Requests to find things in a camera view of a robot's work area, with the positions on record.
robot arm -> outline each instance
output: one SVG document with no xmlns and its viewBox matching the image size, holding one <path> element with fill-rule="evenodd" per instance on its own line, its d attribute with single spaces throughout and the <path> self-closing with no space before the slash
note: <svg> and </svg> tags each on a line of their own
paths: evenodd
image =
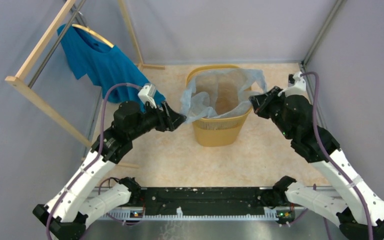
<svg viewBox="0 0 384 240">
<path fill-rule="evenodd" d="M 349 184 L 340 171 L 325 157 L 320 149 L 312 121 L 312 105 L 304 96 L 306 82 L 301 72 L 289 75 L 289 87 L 275 86 L 269 92 L 251 96 L 254 113 L 271 119 L 291 147 L 319 170 L 341 195 L 335 199 L 305 187 L 295 179 L 285 176 L 273 189 L 284 193 L 289 202 L 302 205 L 337 225 L 348 239 L 367 239 L 367 218 L 363 204 L 353 187 L 361 192 L 370 213 L 374 239 L 384 238 L 384 201 L 380 199 L 357 174 L 341 150 L 339 143 L 326 129 L 317 126 L 320 139 L 331 159 L 352 179 Z"/>
<path fill-rule="evenodd" d="M 108 211 L 138 200 L 141 187 L 129 177 L 121 179 L 102 195 L 91 200 L 87 200 L 87 197 L 105 174 L 133 148 L 134 139 L 152 129 L 172 132 L 186 120 L 166 102 L 162 102 L 161 108 L 158 108 L 152 98 L 155 93 L 153 89 L 155 86 L 145 85 L 139 92 L 139 98 L 145 103 L 145 112 L 141 111 L 137 102 L 122 102 L 114 113 L 111 127 L 103 132 L 101 155 L 98 156 L 100 141 L 97 140 L 64 188 L 46 204 L 38 204 L 34 208 L 33 214 L 44 225 L 52 215 L 49 229 L 58 239 L 78 239 Z"/>
</svg>

translucent plastic bag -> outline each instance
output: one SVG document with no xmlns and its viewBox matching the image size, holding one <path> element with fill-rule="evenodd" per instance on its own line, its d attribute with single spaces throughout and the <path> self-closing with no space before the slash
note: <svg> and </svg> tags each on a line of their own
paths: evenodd
<svg viewBox="0 0 384 240">
<path fill-rule="evenodd" d="M 253 83 L 267 92 L 262 70 L 229 68 L 208 70 L 187 84 L 180 101 L 186 123 L 201 118 L 222 119 L 244 115 L 251 107 L 248 98 L 261 94 L 247 90 Z"/>
</svg>

yellow wastebasket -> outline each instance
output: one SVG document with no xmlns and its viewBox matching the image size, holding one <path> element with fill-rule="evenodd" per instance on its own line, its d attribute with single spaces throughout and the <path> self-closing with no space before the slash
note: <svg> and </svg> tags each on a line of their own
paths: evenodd
<svg viewBox="0 0 384 240">
<path fill-rule="evenodd" d="M 231 64 L 198 67 L 189 73 L 186 79 L 186 85 L 188 85 L 189 81 L 196 75 L 208 70 L 238 68 L 238 66 Z M 201 118 L 192 122 L 196 141 L 204 147 L 226 146 L 234 143 L 252 109 L 253 108 L 250 107 L 249 110 L 241 116 L 219 119 Z"/>
</svg>

metal table surface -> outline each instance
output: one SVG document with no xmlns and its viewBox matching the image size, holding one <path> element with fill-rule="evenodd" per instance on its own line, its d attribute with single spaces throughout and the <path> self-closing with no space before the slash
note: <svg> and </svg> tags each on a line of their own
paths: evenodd
<svg viewBox="0 0 384 240">
<path fill-rule="evenodd" d="M 329 222 L 334 240 L 346 240 Z M 144 221 L 123 226 L 116 221 L 98 220 L 84 240 L 327 240 L 320 215 L 308 211 L 291 227 L 272 221 Z"/>
</svg>

metal rod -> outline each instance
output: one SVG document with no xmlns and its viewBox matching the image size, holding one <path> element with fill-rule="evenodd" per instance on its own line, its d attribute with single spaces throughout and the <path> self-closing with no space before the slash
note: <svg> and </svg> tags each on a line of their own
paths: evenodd
<svg viewBox="0 0 384 240">
<path fill-rule="evenodd" d="M 73 14 L 76 9 L 77 9 L 76 4 L 73 4 L 73 6 L 70 8 L 70 13 Z M 79 15 L 75 16 L 76 23 L 87 27 L 85 16 L 83 16 L 83 14 L 80 11 L 78 12 L 78 14 Z"/>
<path fill-rule="evenodd" d="M 327 16 L 326 20 L 324 21 L 323 26 L 321 27 L 320 31 L 318 32 L 314 42 L 312 43 L 310 49 L 308 50 L 307 54 L 305 55 L 304 60 L 302 61 L 302 65 L 304 67 L 307 66 L 307 64 L 310 62 L 311 58 L 313 57 L 313 54 L 315 53 L 317 47 L 319 46 L 321 40 L 328 32 L 329 27 L 331 26 L 333 20 L 335 19 L 337 13 L 341 9 L 341 7 L 344 5 L 344 3 L 347 0 L 337 0 L 335 2 L 335 5 L 333 6 L 332 10 L 329 13 L 329 16 Z"/>
<path fill-rule="evenodd" d="M 86 0 L 81 0 L 78 8 L 73 12 L 71 18 L 68 20 L 67 24 L 65 25 L 64 29 L 62 29 L 61 33 L 59 34 L 58 38 L 56 39 L 56 42 L 53 44 L 52 48 L 49 50 L 48 54 L 46 55 L 45 59 L 43 62 L 40 64 L 39 69 L 36 71 L 36 73 L 33 75 L 31 78 L 30 82 L 28 83 L 28 87 L 32 88 L 33 85 L 35 84 L 36 80 L 39 78 L 41 75 L 42 71 L 44 70 L 46 64 L 49 62 L 49 59 L 51 59 L 52 54 L 54 54 L 55 50 L 57 49 L 58 45 L 60 44 L 61 40 L 63 39 L 64 35 L 67 33 L 69 30 L 69 27 L 72 25 L 74 22 L 74 19 L 76 18 L 77 13 L 79 10 L 83 7 L 83 4 L 85 4 Z"/>
</svg>

